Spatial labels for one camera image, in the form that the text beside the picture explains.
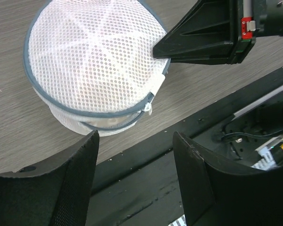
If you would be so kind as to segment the white mesh laundry bag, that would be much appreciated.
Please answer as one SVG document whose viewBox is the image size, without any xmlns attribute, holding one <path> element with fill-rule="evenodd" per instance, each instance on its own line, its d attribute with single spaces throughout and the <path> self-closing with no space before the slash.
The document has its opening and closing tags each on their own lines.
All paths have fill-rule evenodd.
<svg viewBox="0 0 283 226">
<path fill-rule="evenodd" d="M 165 35 L 143 0 L 49 0 L 27 31 L 24 71 L 63 126 L 111 136 L 152 113 L 170 65 L 153 47 Z"/>
</svg>

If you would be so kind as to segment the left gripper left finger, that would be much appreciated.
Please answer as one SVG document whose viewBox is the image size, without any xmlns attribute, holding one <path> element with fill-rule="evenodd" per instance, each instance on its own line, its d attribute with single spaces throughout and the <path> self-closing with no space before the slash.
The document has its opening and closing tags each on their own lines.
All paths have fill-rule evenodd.
<svg viewBox="0 0 283 226">
<path fill-rule="evenodd" d="M 18 172 L 0 174 L 0 226 L 83 226 L 100 137 L 74 145 Z"/>
</svg>

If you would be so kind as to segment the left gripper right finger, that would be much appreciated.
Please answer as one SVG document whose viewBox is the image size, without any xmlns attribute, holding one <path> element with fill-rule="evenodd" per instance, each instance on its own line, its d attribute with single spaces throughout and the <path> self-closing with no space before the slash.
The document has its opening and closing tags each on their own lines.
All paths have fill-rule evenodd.
<svg viewBox="0 0 283 226">
<path fill-rule="evenodd" d="M 283 166 L 254 169 L 181 132 L 173 151 L 187 225 L 283 226 Z"/>
</svg>

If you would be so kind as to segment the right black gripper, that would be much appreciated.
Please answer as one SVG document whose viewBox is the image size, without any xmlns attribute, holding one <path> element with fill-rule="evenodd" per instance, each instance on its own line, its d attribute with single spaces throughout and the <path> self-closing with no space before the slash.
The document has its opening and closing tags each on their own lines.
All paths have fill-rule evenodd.
<svg viewBox="0 0 283 226">
<path fill-rule="evenodd" d="M 283 37 L 283 0 L 199 0 L 154 47 L 157 59 L 240 64 L 256 38 Z"/>
</svg>

